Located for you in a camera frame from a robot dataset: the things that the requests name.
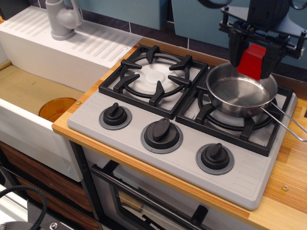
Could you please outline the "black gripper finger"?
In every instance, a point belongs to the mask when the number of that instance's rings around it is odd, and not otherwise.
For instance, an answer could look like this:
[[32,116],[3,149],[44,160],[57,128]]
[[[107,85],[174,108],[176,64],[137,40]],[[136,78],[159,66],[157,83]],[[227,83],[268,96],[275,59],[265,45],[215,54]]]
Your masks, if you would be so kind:
[[247,37],[237,29],[232,28],[229,34],[229,57],[230,63],[237,67],[245,49],[249,47]]
[[287,49],[285,43],[263,43],[265,55],[262,58],[261,79],[266,79],[270,76],[281,60],[286,56]]

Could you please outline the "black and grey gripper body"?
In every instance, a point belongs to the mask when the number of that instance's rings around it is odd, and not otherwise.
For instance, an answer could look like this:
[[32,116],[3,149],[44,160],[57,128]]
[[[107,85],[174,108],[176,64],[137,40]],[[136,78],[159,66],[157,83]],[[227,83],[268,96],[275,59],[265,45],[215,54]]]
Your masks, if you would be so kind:
[[304,42],[307,39],[307,31],[291,21],[286,14],[273,27],[266,28],[247,22],[248,8],[225,6],[221,8],[223,20],[219,30],[231,34],[237,32],[248,41],[257,45],[266,46],[269,43],[280,45],[285,49],[285,55],[300,59],[305,51]]

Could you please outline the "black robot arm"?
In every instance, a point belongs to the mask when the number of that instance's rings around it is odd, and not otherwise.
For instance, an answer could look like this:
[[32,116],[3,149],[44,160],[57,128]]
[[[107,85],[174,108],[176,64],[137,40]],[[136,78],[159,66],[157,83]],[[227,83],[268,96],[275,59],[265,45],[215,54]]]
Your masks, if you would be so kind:
[[260,81],[270,76],[285,56],[300,59],[305,51],[307,31],[288,15],[301,10],[291,0],[252,0],[248,7],[222,7],[220,31],[228,34],[230,63],[242,73]]

